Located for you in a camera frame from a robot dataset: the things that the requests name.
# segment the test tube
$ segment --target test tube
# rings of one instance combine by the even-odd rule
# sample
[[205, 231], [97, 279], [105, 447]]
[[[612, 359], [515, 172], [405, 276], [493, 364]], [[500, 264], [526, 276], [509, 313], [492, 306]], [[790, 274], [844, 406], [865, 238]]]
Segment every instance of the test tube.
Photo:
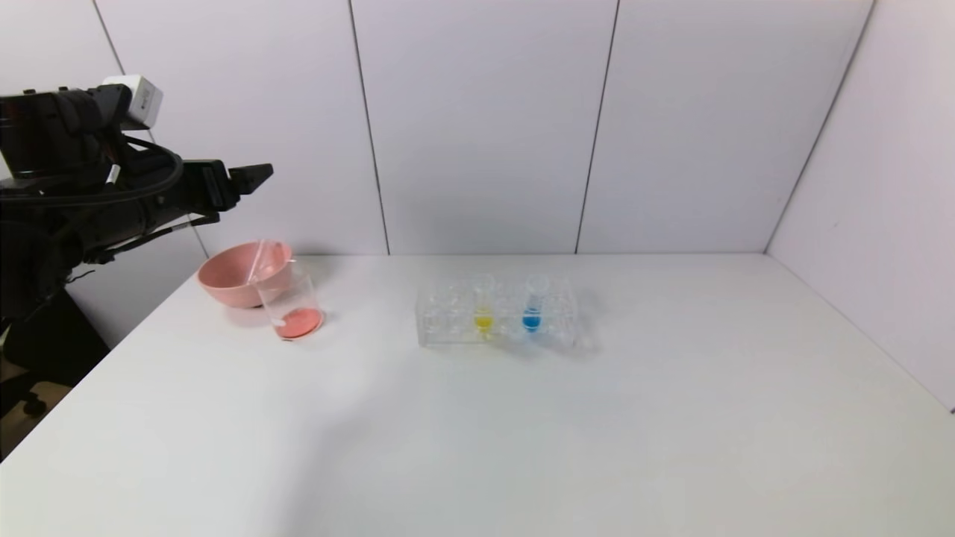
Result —
[[475, 313], [475, 328], [479, 333], [488, 334], [494, 326], [494, 276], [481, 274], [472, 282]]
[[521, 323], [524, 329], [529, 333], [535, 333], [541, 328], [541, 311], [543, 310], [543, 297], [550, 289], [550, 279], [542, 274], [534, 274], [527, 277], [527, 301], [524, 306], [524, 315]]

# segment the white wall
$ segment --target white wall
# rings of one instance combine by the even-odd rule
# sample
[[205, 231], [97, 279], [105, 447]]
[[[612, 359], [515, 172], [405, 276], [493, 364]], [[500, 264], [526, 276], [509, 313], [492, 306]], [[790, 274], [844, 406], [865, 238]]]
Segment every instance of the white wall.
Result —
[[876, 4], [769, 253], [955, 407], [955, 2]]
[[353, 0], [392, 253], [570, 253], [615, 0]]
[[200, 228], [210, 254], [257, 238], [385, 253], [348, 0], [99, 0], [127, 73], [165, 93], [153, 129], [186, 159], [275, 175]]
[[[119, 74], [90, 2], [0, 2], [0, 95], [27, 88], [90, 88]], [[0, 176], [8, 177], [4, 164]], [[116, 345], [205, 260], [191, 230], [119, 255], [67, 290], [110, 346]], [[79, 267], [74, 275], [86, 269]]]
[[624, 0], [580, 253], [763, 251], [871, 0]]

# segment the floor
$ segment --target floor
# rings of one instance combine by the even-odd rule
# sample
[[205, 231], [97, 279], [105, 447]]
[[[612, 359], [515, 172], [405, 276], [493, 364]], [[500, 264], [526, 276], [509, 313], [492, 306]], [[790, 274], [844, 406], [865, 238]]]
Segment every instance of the floor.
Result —
[[[0, 358], [0, 381], [17, 376], [23, 371], [23, 368]], [[0, 419], [0, 457], [3, 459], [50, 413], [56, 403], [70, 393], [70, 388], [52, 382], [38, 382], [32, 391], [47, 403], [47, 411], [42, 416], [31, 418], [23, 413], [23, 402], [20, 402]]]

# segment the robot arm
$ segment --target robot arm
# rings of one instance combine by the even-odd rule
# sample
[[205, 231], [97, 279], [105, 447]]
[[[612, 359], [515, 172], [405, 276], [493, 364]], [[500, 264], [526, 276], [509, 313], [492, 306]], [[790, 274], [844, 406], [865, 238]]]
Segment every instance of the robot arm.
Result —
[[[226, 170], [125, 135], [153, 125], [162, 93], [141, 76], [104, 82], [0, 97], [0, 152], [13, 175], [0, 182], [5, 318], [29, 315], [80, 263], [218, 222], [272, 175], [271, 164]], [[163, 228], [188, 214], [201, 217]]]

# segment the red liquid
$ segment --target red liquid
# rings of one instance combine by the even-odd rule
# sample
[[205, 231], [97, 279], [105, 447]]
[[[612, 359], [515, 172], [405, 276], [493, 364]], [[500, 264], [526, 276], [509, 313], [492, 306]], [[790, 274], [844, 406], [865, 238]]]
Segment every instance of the red liquid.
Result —
[[322, 313], [312, 308], [292, 310], [282, 317], [284, 326], [275, 327], [275, 332], [283, 339], [295, 339], [310, 333], [322, 324]]

